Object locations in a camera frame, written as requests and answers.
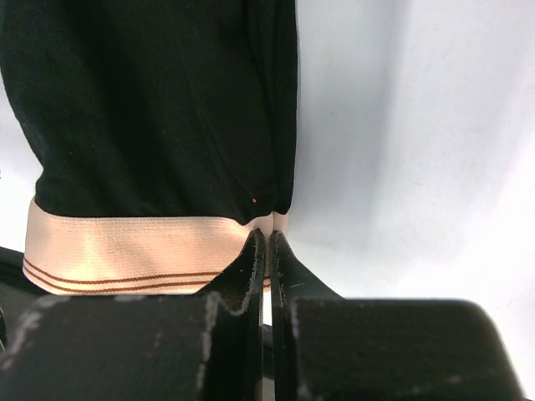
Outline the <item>black underwear beige waistband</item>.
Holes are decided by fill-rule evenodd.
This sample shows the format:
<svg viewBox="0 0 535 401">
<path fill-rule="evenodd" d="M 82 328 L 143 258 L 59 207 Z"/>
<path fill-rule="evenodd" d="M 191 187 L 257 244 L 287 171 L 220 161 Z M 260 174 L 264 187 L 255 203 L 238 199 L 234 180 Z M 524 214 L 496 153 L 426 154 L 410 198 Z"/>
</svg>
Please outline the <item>black underwear beige waistband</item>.
<svg viewBox="0 0 535 401">
<path fill-rule="evenodd" d="M 43 169 L 40 292 L 196 292 L 287 228 L 295 2 L 4 1 L 1 75 Z"/>
</svg>

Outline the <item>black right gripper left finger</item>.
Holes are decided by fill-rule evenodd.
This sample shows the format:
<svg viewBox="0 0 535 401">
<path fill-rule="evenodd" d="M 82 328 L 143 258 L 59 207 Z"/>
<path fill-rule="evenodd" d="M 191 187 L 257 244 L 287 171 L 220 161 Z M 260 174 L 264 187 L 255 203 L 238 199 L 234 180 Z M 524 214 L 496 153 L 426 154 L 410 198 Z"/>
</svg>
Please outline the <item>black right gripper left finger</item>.
<svg viewBox="0 0 535 401">
<path fill-rule="evenodd" d="M 192 295 L 54 296 L 1 356 L 4 400 L 259 400 L 265 239 Z"/>
</svg>

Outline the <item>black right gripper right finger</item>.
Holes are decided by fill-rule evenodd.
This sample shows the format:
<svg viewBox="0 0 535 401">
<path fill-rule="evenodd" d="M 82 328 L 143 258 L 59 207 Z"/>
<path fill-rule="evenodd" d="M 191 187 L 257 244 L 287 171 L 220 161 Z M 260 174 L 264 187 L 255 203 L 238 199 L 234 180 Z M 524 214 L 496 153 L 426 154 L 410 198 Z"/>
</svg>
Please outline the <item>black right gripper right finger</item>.
<svg viewBox="0 0 535 401">
<path fill-rule="evenodd" d="M 278 400 L 520 400 L 488 315 L 441 299 L 347 299 L 271 235 Z"/>
</svg>

